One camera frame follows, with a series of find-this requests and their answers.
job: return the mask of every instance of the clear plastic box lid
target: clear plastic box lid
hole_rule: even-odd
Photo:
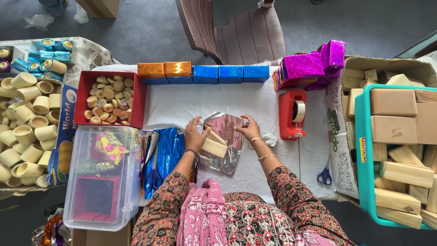
[[[67,227],[118,231],[138,212],[138,130],[79,125],[73,145],[63,221]]]

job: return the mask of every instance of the teal plastic crate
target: teal plastic crate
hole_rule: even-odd
[[[370,218],[372,218],[373,221],[380,225],[409,228],[408,226],[376,216],[375,184],[373,181],[372,129],[370,121],[370,90],[375,88],[419,89],[429,91],[437,91],[437,88],[371,84],[366,86],[363,93],[355,99],[355,139],[357,144],[357,171],[360,206],[364,211],[369,213]],[[424,223],[422,223],[420,228],[432,229]]]

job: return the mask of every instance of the blue scissors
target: blue scissors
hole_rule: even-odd
[[[149,183],[148,186],[147,186],[147,184],[145,185],[144,192],[146,192],[146,193],[150,193],[150,192],[152,192],[152,190],[157,190],[163,183],[163,179],[162,179],[160,173],[158,172],[158,168],[156,168],[156,163],[157,163],[157,159],[158,159],[157,158],[158,146],[155,147],[155,151],[153,154],[154,154],[154,157],[153,157],[152,169],[147,174],[146,179],[144,180],[145,183]]]
[[[329,160],[330,160],[330,158],[328,158],[328,161],[326,162],[326,167],[317,176],[317,182],[324,183],[326,185],[332,184],[332,178],[331,178],[331,175],[329,174]]]

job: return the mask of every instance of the floral printed dress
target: floral printed dress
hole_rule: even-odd
[[[273,170],[268,183],[276,206],[250,193],[224,194],[230,246],[355,245],[288,168]],[[179,173],[166,178],[144,207],[134,228],[132,246],[176,245],[180,209],[188,187],[188,180]]]

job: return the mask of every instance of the tape roll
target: tape roll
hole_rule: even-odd
[[[299,123],[303,121],[305,117],[305,103],[301,100],[295,100],[293,105],[293,122]]]

